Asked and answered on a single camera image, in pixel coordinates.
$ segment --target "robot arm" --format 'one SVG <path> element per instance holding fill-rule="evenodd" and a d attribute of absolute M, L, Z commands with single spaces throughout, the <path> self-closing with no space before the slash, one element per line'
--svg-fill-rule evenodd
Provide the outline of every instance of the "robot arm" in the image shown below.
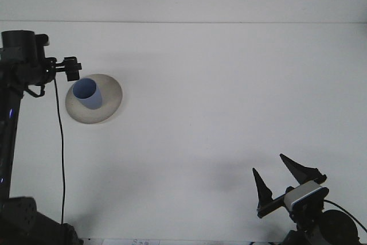
<path fill-rule="evenodd" d="M 9 198 L 18 114 L 24 92 L 44 95 L 45 84 L 64 71 L 68 80 L 78 80 L 80 63 L 75 57 L 60 64 L 45 57 L 48 36 L 31 31 L 2 32 L 0 49 L 0 243 L 2 244 L 82 244 L 75 230 L 37 212 L 34 198 Z M 39 94 L 30 85 L 41 87 Z"/>
<path fill-rule="evenodd" d="M 285 207 L 297 225 L 298 230 L 290 231 L 282 245 L 360 245 L 357 227 L 348 215 L 336 210 L 322 212 L 329 189 L 320 184 L 325 182 L 326 175 L 283 154 L 280 157 L 300 184 L 298 187 L 288 187 L 285 194 L 273 200 L 271 190 L 256 169 L 253 169 L 253 175 L 259 195 L 258 217 Z"/>

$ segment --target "black mount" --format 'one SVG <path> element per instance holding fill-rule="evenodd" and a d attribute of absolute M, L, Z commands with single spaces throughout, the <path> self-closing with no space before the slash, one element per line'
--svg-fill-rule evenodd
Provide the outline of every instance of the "black mount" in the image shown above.
<path fill-rule="evenodd" d="M 335 210 L 322 212 L 329 189 L 320 184 L 326 181 L 326 175 L 283 154 L 280 157 L 300 185 L 296 188 L 289 186 L 285 194 L 276 199 L 272 198 L 271 190 L 257 170 L 252 171 L 259 195 L 257 216 L 263 218 L 285 207 L 296 223 L 297 231 L 290 231 L 282 245 L 360 245 L 357 227 L 348 215 Z"/>
<path fill-rule="evenodd" d="M 37 211 L 32 197 L 9 198 L 18 115 L 24 92 L 35 98 L 45 95 L 45 84 L 56 72 L 65 72 L 68 81 L 79 79 L 80 63 L 66 57 L 62 63 L 45 57 L 46 34 L 15 30 L 1 33 L 0 48 L 0 244 L 81 245 L 75 229 L 59 224 Z M 40 93 L 29 86 L 40 87 Z"/>

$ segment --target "white backdrop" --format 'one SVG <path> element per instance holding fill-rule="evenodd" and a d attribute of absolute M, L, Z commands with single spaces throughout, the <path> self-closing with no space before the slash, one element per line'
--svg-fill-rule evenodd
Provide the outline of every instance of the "white backdrop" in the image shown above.
<path fill-rule="evenodd" d="M 50 37 L 81 76 L 123 87 L 109 121 L 75 122 L 66 139 L 66 222 L 82 237 L 281 240 L 284 209 L 258 219 L 251 169 L 274 196 L 297 185 L 279 154 L 329 177 L 329 199 L 366 222 L 367 25 L 0 22 Z M 61 102 L 72 83 L 58 75 Z M 26 95 L 12 196 L 60 220 L 53 85 Z"/>

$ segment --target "blue cup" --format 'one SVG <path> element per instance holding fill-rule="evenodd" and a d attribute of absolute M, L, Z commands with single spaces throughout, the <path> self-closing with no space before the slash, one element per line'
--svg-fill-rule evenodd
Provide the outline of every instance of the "blue cup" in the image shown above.
<path fill-rule="evenodd" d="M 89 109 L 102 106 L 102 95 L 97 83 L 89 78 L 80 79 L 73 86 L 73 94 L 78 101 Z"/>

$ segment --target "wire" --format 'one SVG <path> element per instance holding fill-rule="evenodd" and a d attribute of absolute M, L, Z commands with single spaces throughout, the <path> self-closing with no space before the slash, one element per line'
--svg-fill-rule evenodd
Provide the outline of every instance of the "wire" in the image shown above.
<path fill-rule="evenodd" d="M 340 207 L 338 204 L 336 204 L 336 203 L 334 203 L 334 202 L 332 202 L 332 201 L 326 200 L 326 199 L 324 199 L 324 202 L 327 202 L 327 203 L 329 203 L 329 204 L 331 204 L 331 205 L 334 205 L 334 206 L 336 206 L 337 208 L 339 208 L 339 209 L 341 209 L 342 211 L 344 211 L 347 215 L 349 215 L 351 218 L 353 218 L 353 220 L 354 220 L 355 222 L 357 222 L 357 223 L 358 223 L 358 225 L 359 225 L 359 226 L 361 226 L 361 227 L 362 227 L 362 229 L 363 229 L 365 232 L 367 232 L 366 227 L 365 227 L 365 226 L 363 226 L 363 225 L 362 225 L 362 223 L 361 223 L 361 222 L 359 222 L 359 221 L 358 221 L 358 219 L 356 219 L 352 214 L 350 214 L 350 212 L 348 212 L 345 208 L 342 208 L 342 207 Z"/>
<path fill-rule="evenodd" d="M 63 124 L 61 123 L 60 101 L 58 100 L 58 91 L 57 91 L 56 78 L 53 81 L 54 81 L 54 84 L 55 84 L 57 117 L 58 117 L 58 124 L 60 125 L 60 134 L 61 134 L 61 168 L 62 168 L 62 171 L 63 171 L 63 204 L 62 204 L 62 207 L 61 207 L 61 225 L 63 225 L 64 224 L 64 209 L 65 209 L 65 193 L 66 193 L 65 164 L 64 164 L 64 132 L 63 132 Z"/>

